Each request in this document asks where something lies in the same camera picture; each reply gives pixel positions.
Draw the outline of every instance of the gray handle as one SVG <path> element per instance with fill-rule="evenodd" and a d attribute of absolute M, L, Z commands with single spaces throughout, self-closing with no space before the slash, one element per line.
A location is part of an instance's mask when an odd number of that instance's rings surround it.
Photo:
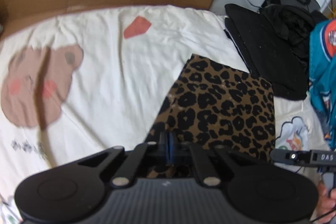
<path fill-rule="evenodd" d="M 324 182 L 325 187 L 328 189 L 328 196 L 330 196 L 330 192 L 335 188 L 335 174 L 334 173 L 323 173 L 322 180 Z M 330 224 L 336 224 L 336 216 L 332 218 L 329 222 Z"/>

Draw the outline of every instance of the gray ribbed panel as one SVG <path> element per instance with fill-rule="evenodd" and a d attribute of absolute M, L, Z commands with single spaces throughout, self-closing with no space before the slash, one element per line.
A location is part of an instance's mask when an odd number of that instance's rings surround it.
<path fill-rule="evenodd" d="M 115 190 L 102 209 L 76 224 L 257 224 L 234 210 L 221 191 L 194 179 L 138 179 Z M 300 221 L 298 224 L 309 224 Z"/>

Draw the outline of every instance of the human hand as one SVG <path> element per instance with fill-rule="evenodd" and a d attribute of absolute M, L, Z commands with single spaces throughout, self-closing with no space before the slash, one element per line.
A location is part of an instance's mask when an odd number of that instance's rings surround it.
<path fill-rule="evenodd" d="M 328 189 L 324 185 L 323 181 L 320 181 L 317 186 L 319 192 L 319 201 L 316 206 L 317 217 L 320 217 L 329 211 L 331 211 L 336 206 L 336 188 L 331 190 L 330 197 L 327 196 Z M 317 222 L 320 224 L 328 223 L 334 216 L 336 212 L 332 212 L 329 215 L 319 219 Z"/>

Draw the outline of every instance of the pink cheek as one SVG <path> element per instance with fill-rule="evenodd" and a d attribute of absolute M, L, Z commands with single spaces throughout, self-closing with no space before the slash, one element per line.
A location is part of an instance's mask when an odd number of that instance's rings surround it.
<path fill-rule="evenodd" d="M 54 81 L 45 81 L 43 84 L 42 97 L 45 99 L 49 99 L 53 95 L 53 92 L 56 90 L 56 88 L 57 86 Z"/>
<path fill-rule="evenodd" d="M 15 79 L 9 84 L 9 93 L 10 95 L 18 95 L 20 92 L 21 83 L 19 79 Z"/>

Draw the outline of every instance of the bear ear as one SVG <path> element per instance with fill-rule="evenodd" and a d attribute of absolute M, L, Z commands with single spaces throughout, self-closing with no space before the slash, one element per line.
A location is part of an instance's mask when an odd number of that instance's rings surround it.
<path fill-rule="evenodd" d="M 17 52 L 12 57 L 8 65 L 8 70 L 10 72 L 12 70 L 16 70 L 25 58 L 26 58 L 26 47 L 24 47 L 21 51 Z"/>
<path fill-rule="evenodd" d="M 72 68 L 77 69 L 83 61 L 83 50 L 79 45 L 73 45 L 63 48 L 63 58 L 65 63 Z"/>

